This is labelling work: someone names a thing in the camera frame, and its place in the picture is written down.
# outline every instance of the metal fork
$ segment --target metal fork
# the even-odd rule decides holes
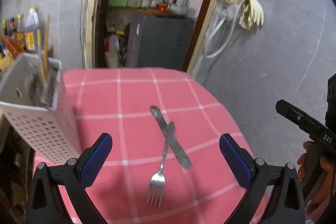
[[[165,141],[165,147],[163,150],[163,155],[162,155],[162,161],[160,165],[159,171],[154,174],[151,178],[151,182],[149,184],[149,189],[148,189],[148,196],[147,196],[147,205],[149,203],[149,200],[152,197],[151,201],[151,206],[153,204],[153,201],[155,199],[154,206],[156,206],[156,203],[159,199],[159,207],[161,204],[162,196],[163,196],[163,191],[166,186],[166,180],[163,175],[163,165],[167,156],[168,148],[169,148],[169,143],[172,140],[172,136],[174,136],[175,133],[175,124],[174,122],[170,122],[169,125],[167,126],[167,134],[166,134],[166,141]]]

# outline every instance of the table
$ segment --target table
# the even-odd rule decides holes
[[[218,141],[230,133],[250,153],[238,126],[208,91],[183,72],[166,69],[72,70],[64,74],[68,99],[76,116],[81,147],[102,132],[113,148],[94,184],[86,191],[108,223],[224,223],[245,189],[239,187]],[[160,207],[146,205],[151,176],[159,169],[165,137],[150,113],[157,105],[193,166],[185,170],[169,148]],[[45,161],[36,155],[35,164]],[[64,202],[80,223],[65,189]],[[264,197],[252,223],[267,203]]]

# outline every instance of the wooden shelf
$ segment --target wooden shelf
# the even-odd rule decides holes
[[[108,6],[109,9],[127,9],[127,10],[137,10],[137,9],[141,9],[139,7],[119,7],[119,6]]]

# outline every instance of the yellow rubber glove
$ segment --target yellow rubber glove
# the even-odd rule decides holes
[[[257,26],[264,24],[264,11],[257,0],[245,0],[241,9],[239,25],[243,29],[249,30],[253,24],[257,24]]]

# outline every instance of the electrical wire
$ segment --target electrical wire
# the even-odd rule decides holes
[[[225,22],[225,18],[223,18],[219,24],[216,26],[216,28],[213,30],[213,32],[207,37],[206,39],[206,42],[205,42],[205,45],[204,45],[204,48],[203,48],[203,56],[205,58],[208,58],[208,59],[211,59],[211,58],[214,58],[216,57],[217,55],[219,55],[227,46],[227,44],[229,43],[231,37],[232,37],[232,34],[233,34],[233,30],[235,28],[235,25],[236,25],[236,20],[237,20],[237,17],[238,17],[238,13],[239,13],[239,10],[240,10],[240,5],[241,5],[241,2],[242,0],[240,0],[240,2],[238,3],[237,5],[237,8],[236,8],[236,11],[235,11],[235,15],[234,15],[234,18],[233,18],[233,21],[232,21],[232,25],[231,25],[231,29],[230,29],[230,32],[229,32],[229,36],[227,37],[225,43],[222,45],[222,47],[220,47],[220,49],[216,52],[214,52],[213,54],[210,54],[208,55],[207,54],[207,49],[209,47],[209,44],[210,44],[210,41],[211,39],[214,37],[214,35],[216,34],[216,32],[218,32],[218,30],[221,28],[221,26],[224,24]]]
[[[79,41],[80,41],[80,44],[81,44],[81,52],[82,52],[82,66],[83,66],[83,69],[85,69],[85,64],[84,64],[84,51],[85,51],[85,47],[83,45],[83,42],[82,42],[82,12],[83,12],[83,0],[81,0],[81,12],[80,12],[80,15],[79,15]]]

